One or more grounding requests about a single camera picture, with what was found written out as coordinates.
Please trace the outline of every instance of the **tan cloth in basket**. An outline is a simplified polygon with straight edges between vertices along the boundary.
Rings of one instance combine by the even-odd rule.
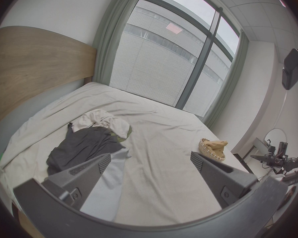
[[[203,144],[218,157],[224,157],[224,146],[227,145],[227,141],[208,141],[207,139],[203,141]]]

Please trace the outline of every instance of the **curtain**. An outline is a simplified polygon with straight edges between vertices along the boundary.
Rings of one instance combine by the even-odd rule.
[[[93,47],[97,49],[93,81],[109,85],[120,37],[138,0],[112,0],[97,29]]]
[[[246,59],[247,49],[248,49],[249,40],[247,39],[245,33],[241,31],[240,40],[237,46],[237,53],[233,58],[230,72],[227,75],[227,80],[223,82],[223,85],[208,109],[207,113],[202,119],[202,122],[212,130],[212,127],[215,125],[222,111],[224,110],[226,104],[228,103],[235,86],[240,78],[244,62]]]

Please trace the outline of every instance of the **headboard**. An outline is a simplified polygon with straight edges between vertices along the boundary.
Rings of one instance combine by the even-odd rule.
[[[0,120],[53,87],[93,76],[96,49],[44,29],[0,28]]]

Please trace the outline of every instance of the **ceiling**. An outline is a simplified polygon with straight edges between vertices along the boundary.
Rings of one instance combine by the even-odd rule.
[[[249,40],[275,43],[280,62],[291,49],[298,49],[298,24],[279,0],[221,1],[239,20]]]

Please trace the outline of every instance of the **bed sheet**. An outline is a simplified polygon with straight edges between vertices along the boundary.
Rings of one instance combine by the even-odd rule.
[[[122,142],[132,157],[125,162],[115,222],[179,224],[221,210],[190,161],[201,138],[218,138],[191,113],[94,82],[48,105],[12,136],[0,161],[0,182],[13,200],[13,187],[47,177],[46,159],[65,138],[67,123],[96,108],[132,127]],[[223,163],[246,171],[230,151],[224,153]]]

